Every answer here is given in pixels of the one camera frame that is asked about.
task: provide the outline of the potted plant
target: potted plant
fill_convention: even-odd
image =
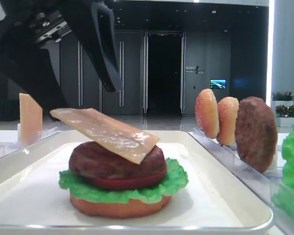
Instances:
[[[277,126],[280,127],[292,127],[294,123],[294,105],[289,107],[279,105],[275,108],[277,113]]]
[[[277,106],[284,105],[290,107],[294,105],[294,95],[292,92],[273,92],[271,97],[271,107],[275,111]]]

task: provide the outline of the doorway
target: doorway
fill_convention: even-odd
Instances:
[[[147,115],[181,116],[180,33],[148,34]]]

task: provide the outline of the burger patty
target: burger patty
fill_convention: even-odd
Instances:
[[[156,174],[166,168],[162,150],[155,146],[140,164],[107,150],[91,141],[76,147],[69,161],[69,169],[84,177],[99,179],[133,179]]]
[[[272,163],[277,137],[273,110],[261,98],[241,100],[235,129],[240,158],[257,171],[265,172]]]

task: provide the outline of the display monitor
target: display monitor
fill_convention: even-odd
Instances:
[[[225,89],[226,80],[225,79],[210,79],[210,89]]]

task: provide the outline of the wall sign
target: wall sign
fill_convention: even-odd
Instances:
[[[200,70],[199,66],[185,66],[185,72],[195,72],[196,74],[204,74],[204,70]]]

